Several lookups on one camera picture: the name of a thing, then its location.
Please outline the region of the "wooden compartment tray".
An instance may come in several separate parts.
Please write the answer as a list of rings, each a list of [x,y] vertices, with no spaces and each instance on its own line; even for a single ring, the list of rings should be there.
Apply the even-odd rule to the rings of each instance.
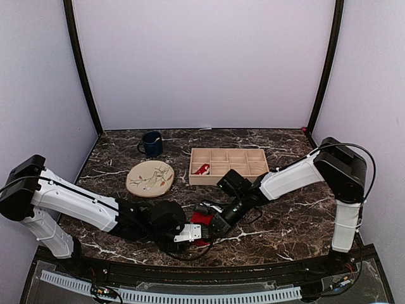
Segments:
[[[209,174],[194,175],[205,163],[210,165]],[[193,148],[189,165],[189,184],[214,186],[231,169],[252,182],[270,171],[265,151],[262,149]]]

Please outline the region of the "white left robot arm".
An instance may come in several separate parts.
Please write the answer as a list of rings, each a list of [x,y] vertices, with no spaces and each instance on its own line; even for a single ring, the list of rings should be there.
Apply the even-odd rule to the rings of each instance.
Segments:
[[[27,227],[76,276],[89,271],[80,243],[50,216],[54,210],[87,222],[113,236],[154,241],[162,251],[178,252],[200,236],[199,225],[188,224],[182,207],[172,201],[136,204],[101,196],[73,185],[46,168],[33,155],[15,167],[1,188],[1,215]]]

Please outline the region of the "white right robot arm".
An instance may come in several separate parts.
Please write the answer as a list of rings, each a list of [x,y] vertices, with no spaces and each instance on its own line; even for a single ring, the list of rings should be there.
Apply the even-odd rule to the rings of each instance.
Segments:
[[[363,206],[376,177],[377,164],[370,151],[355,143],[326,137],[307,155],[263,173],[254,181],[230,169],[217,186],[232,201],[213,215],[208,227],[213,238],[222,238],[252,209],[322,185],[337,203],[330,245],[333,253],[323,260],[323,270],[335,275],[347,265],[346,253],[351,251],[361,227]]]

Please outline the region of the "red sock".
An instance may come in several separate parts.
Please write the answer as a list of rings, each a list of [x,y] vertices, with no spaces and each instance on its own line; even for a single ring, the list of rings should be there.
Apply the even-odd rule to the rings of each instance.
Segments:
[[[205,163],[201,165],[195,172],[194,175],[208,175],[210,171],[210,165]]]
[[[193,244],[196,246],[204,246],[209,245],[211,242],[211,230],[209,228],[209,224],[211,219],[213,218],[213,214],[204,214],[199,212],[194,212],[190,218],[190,221],[193,224],[200,224],[201,225],[201,239],[194,241]]]

